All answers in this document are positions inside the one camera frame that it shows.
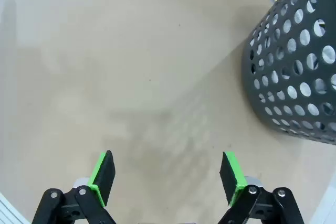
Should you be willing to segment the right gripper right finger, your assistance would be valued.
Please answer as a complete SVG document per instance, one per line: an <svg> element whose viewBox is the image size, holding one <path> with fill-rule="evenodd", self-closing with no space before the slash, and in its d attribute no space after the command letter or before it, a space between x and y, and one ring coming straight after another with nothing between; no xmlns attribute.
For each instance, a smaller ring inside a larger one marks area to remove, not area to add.
<svg viewBox="0 0 336 224"><path fill-rule="evenodd" d="M249 184L234 152L224 152L219 171L229 209L219 223L304 223L292 191L287 187L266 191Z"/></svg>

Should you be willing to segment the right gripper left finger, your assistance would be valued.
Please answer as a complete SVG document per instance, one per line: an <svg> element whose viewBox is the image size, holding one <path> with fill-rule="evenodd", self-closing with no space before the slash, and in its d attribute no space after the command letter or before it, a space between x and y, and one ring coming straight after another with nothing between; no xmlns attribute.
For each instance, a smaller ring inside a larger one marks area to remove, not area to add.
<svg viewBox="0 0 336 224"><path fill-rule="evenodd" d="M40 200L32 223L115 223L105 209L113 180L115 166L110 150L101 153L85 185L72 188L67 193L60 189L46 190Z"/></svg>

